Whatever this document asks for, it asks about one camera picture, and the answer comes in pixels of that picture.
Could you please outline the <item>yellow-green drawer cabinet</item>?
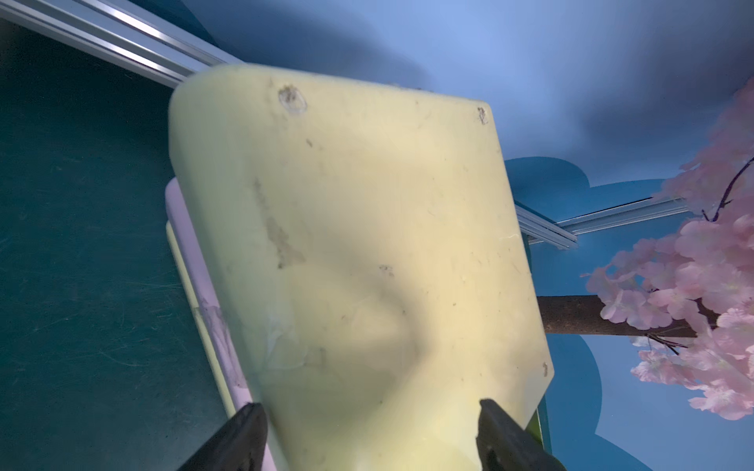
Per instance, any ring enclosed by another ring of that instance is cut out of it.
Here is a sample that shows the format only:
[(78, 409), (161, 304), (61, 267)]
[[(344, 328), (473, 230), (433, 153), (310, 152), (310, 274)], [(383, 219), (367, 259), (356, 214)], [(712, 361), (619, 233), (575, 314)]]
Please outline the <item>yellow-green drawer cabinet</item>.
[(554, 376), (490, 106), (251, 64), (169, 103), (169, 151), (281, 470), (479, 470), (483, 400)]

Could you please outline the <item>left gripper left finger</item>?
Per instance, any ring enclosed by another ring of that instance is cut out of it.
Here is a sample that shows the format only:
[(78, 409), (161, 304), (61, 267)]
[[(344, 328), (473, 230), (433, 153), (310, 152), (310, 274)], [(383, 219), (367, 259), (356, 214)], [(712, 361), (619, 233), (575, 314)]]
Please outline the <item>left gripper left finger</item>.
[(268, 420), (260, 403), (247, 403), (205, 442), (179, 471), (261, 471), (266, 456)]

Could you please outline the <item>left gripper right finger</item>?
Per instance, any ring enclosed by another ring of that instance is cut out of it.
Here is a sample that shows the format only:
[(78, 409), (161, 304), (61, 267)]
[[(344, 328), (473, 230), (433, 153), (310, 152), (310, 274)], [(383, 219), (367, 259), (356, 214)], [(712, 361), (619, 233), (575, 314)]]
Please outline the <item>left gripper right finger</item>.
[(484, 471), (566, 471), (494, 400), (480, 401), (476, 445)]

